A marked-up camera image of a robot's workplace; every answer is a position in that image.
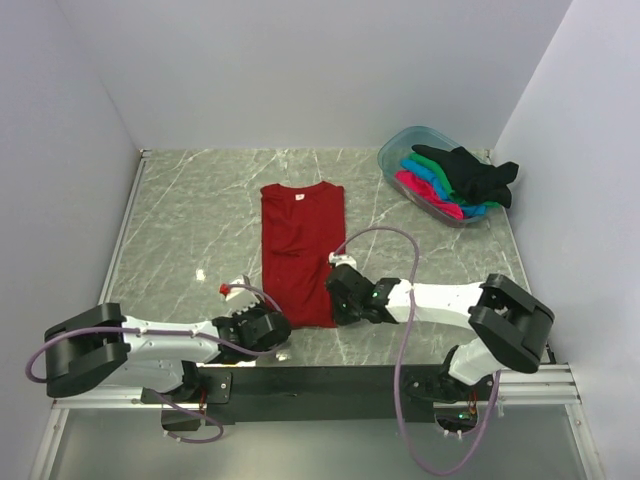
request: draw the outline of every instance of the clear plastic bin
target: clear plastic bin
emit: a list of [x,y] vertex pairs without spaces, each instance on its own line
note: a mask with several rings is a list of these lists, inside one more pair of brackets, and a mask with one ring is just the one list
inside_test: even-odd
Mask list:
[[460,228],[484,219],[486,215],[465,218],[464,220],[453,218],[396,180],[395,174],[399,170],[402,170],[400,162],[411,154],[413,151],[411,150],[411,147],[417,144],[428,145],[430,147],[448,151],[460,146],[453,140],[445,137],[440,132],[432,128],[409,127],[402,130],[399,134],[389,140],[378,152],[378,165],[382,169],[384,178],[389,182],[389,185],[418,205],[429,215],[437,218],[442,223],[450,227]]

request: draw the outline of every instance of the blue cloth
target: blue cloth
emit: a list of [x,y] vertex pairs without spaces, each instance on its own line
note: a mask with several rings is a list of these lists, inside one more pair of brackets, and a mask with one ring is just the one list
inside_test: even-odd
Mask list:
[[[429,170],[427,167],[423,167],[419,163],[416,163],[409,158],[405,158],[404,160],[402,160],[400,165],[402,165],[403,168],[409,170],[416,177],[420,178],[421,180],[424,180],[425,182],[428,182],[433,187],[436,194],[440,197],[440,199],[443,202],[456,203],[452,201],[451,198],[449,198],[449,195],[447,195],[447,192],[442,186],[442,183],[440,182],[440,179],[438,178],[438,176],[435,173],[433,173],[431,170]],[[458,204],[458,206],[460,207],[460,210],[462,210],[462,213],[464,213],[465,217],[477,217],[487,213],[486,205],[459,205]]]

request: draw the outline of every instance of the folded shirt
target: folded shirt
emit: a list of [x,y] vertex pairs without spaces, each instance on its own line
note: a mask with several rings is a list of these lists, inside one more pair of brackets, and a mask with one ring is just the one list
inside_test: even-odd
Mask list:
[[[413,173],[416,177],[421,180],[427,182],[435,191],[435,193],[440,198],[440,201],[445,203],[453,203],[458,205],[456,202],[452,201],[447,191],[442,186],[440,179],[438,176],[429,170],[427,167],[423,167],[422,165],[405,158],[400,163],[403,168],[407,169],[409,172]],[[484,215],[487,213],[487,207],[485,205],[458,205],[462,213],[466,217],[477,217],[479,215]]]
[[511,191],[507,185],[518,175],[518,165],[513,162],[498,167],[487,165],[463,147],[450,152],[428,145],[414,145],[414,152],[437,162],[458,195],[469,203],[498,202],[509,208]]
[[[433,160],[431,160],[431,159],[429,159],[427,157],[423,157],[422,155],[419,155],[419,154],[417,154],[415,152],[413,152],[411,155],[409,155],[409,158],[411,160],[413,160],[414,162],[422,165],[423,167],[428,168],[429,170],[431,170],[433,173],[436,174],[436,176],[438,177],[438,180],[440,180],[440,183],[442,184],[442,187],[447,192],[447,195],[449,196],[451,201],[456,202],[459,205],[469,205],[469,202],[467,202],[464,198],[462,198],[460,195],[458,195],[455,192],[455,190],[451,186],[451,183],[449,183],[449,179],[447,178],[447,174],[444,173],[444,170],[442,170],[442,167],[440,166],[440,164],[438,162],[434,162]],[[499,207],[500,206],[500,204],[498,202],[483,202],[482,205],[485,205],[487,207]]]
[[409,190],[417,193],[420,197],[424,198],[431,205],[435,206],[450,217],[457,220],[464,219],[464,213],[462,213],[460,205],[443,201],[435,192],[431,184],[421,180],[414,173],[409,172],[408,170],[400,170],[396,172],[396,179],[403,185],[407,186]]

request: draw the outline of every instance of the marble surface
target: marble surface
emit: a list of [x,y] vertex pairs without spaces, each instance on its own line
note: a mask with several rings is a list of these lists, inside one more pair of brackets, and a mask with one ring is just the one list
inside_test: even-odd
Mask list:
[[[386,184],[373,149],[153,151],[134,204],[111,301],[128,315],[194,322],[224,315],[224,281],[247,274],[260,285],[260,188],[301,187],[326,180],[345,187],[347,234],[374,225],[407,230],[422,251],[417,281],[460,284],[503,273],[526,287],[506,214],[464,229],[444,226]],[[374,281],[406,278],[408,242],[390,232],[349,245],[361,272]],[[305,329],[275,358],[277,365],[380,365],[395,361],[404,326],[361,322],[339,329]],[[440,363],[473,338],[461,328],[415,324],[405,363]]]

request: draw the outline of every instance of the pink cloth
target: pink cloth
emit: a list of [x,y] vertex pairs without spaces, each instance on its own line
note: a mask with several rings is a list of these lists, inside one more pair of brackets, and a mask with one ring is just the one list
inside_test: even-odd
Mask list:
[[464,213],[462,213],[460,207],[455,203],[444,202],[429,182],[425,182],[408,170],[400,170],[396,173],[396,179],[398,179],[403,185],[409,187],[409,190],[417,193],[431,205],[437,207],[450,217],[457,220],[464,219]]

